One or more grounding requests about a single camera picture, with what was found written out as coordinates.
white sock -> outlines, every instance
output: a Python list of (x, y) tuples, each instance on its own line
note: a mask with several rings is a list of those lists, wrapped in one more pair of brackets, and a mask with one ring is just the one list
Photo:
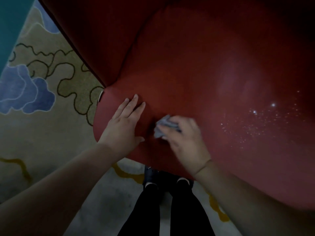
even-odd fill
[(185, 181), (188, 182), (188, 185), (190, 185), (189, 180), (187, 180), (186, 178), (181, 177), (181, 178), (179, 178), (179, 179), (177, 180), (177, 182), (179, 182), (180, 180), (185, 180)]
[(150, 185), (150, 184), (153, 184), (153, 185), (156, 185), (156, 186), (157, 186), (157, 184), (155, 184), (155, 183), (147, 182), (146, 185), (144, 186), (144, 188), (147, 187), (147, 186)]

hand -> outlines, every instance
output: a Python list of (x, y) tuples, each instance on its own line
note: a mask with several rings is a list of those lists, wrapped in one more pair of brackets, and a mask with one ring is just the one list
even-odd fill
[(143, 102), (135, 110), (138, 95), (129, 102), (129, 99), (118, 107), (112, 119), (108, 122), (98, 144), (109, 147), (117, 157), (116, 161), (126, 157), (132, 150), (144, 141), (143, 137), (135, 137), (136, 124), (146, 106)]
[(194, 119), (174, 116), (169, 119), (178, 123), (181, 133), (173, 128), (159, 125), (159, 129), (165, 134), (176, 157), (194, 177), (211, 160), (209, 151), (204, 144), (200, 129)]

patterned rug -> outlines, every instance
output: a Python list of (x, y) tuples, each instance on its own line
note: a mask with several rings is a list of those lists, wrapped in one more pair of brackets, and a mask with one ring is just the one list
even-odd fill
[[(36, 0), (0, 77), (0, 203), (95, 144), (102, 89)], [(114, 164), (65, 235), (117, 235), (142, 191), (143, 170), (129, 159)], [(241, 235), (200, 184), (193, 192), (216, 235)], [(161, 205), (161, 235), (169, 235), (171, 199)]]

blue cloud pattern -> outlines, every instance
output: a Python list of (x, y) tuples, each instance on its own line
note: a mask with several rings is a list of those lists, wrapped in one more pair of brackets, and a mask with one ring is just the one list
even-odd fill
[(36, 7), (42, 15), (42, 21), (44, 22), (45, 29), (54, 34), (60, 33), (60, 31), (58, 30), (58, 27), (55, 25), (53, 20), (49, 17), (49, 15), (41, 6), (38, 0), (35, 0), (34, 7)]
[(25, 65), (7, 66), (0, 78), (0, 113), (10, 109), (26, 114), (49, 111), (55, 102), (55, 94), (48, 90), (42, 78), (31, 79)]

person's left hand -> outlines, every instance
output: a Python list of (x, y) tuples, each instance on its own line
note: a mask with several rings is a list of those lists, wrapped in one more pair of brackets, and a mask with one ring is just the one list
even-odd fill
[(117, 161), (126, 157), (140, 142), (144, 141), (143, 137), (135, 136), (135, 127), (146, 103), (143, 102), (134, 110), (137, 102), (138, 95), (136, 94), (130, 102), (126, 98), (108, 122), (98, 141), (98, 144), (108, 147), (113, 152)]

